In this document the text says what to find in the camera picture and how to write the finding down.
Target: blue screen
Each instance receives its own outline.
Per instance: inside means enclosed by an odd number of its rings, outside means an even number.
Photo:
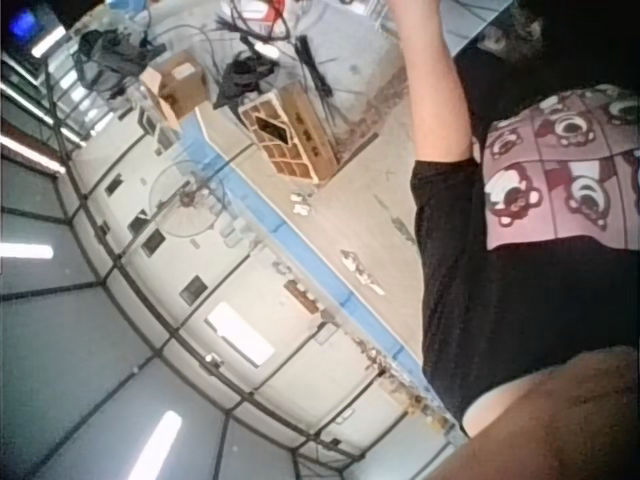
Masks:
[[[30,10],[20,10],[20,12],[11,19],[9,29],[17,40],[26,42],[30,40],[38,30],[38,21]]]

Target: black t-shirt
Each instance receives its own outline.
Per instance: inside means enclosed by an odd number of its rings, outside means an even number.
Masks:
[[[424,373],[458,420],[483,393],[600,348],[638,346],[638,252],[588,236],[487,249],[473,160],[417,162]]]

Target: black sleeve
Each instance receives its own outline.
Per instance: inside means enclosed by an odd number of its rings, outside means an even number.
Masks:
[[[411,177],[417,206],[415,233],[422,257],[427,292],[446,288],[470,243],[478,239],[478,205],[482,174],[473,159],[455,163],[418,161]]]

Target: forearm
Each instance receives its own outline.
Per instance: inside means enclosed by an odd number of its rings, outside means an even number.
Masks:
[[[420,160],[471,156],[471,124],[442,34],[439,0],[388,0],[407,68],[413,140]]]

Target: brown box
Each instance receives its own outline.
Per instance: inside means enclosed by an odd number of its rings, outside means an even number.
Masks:
[[[180,119],[209,99],[204,69],[188,52],[176,53],[160,65],[147,67],[140,81],[167,124],[180,130]]]
[[[279,174],[320,183],[338,170],[329,139],[299,82],[262,95],[240,113]]]

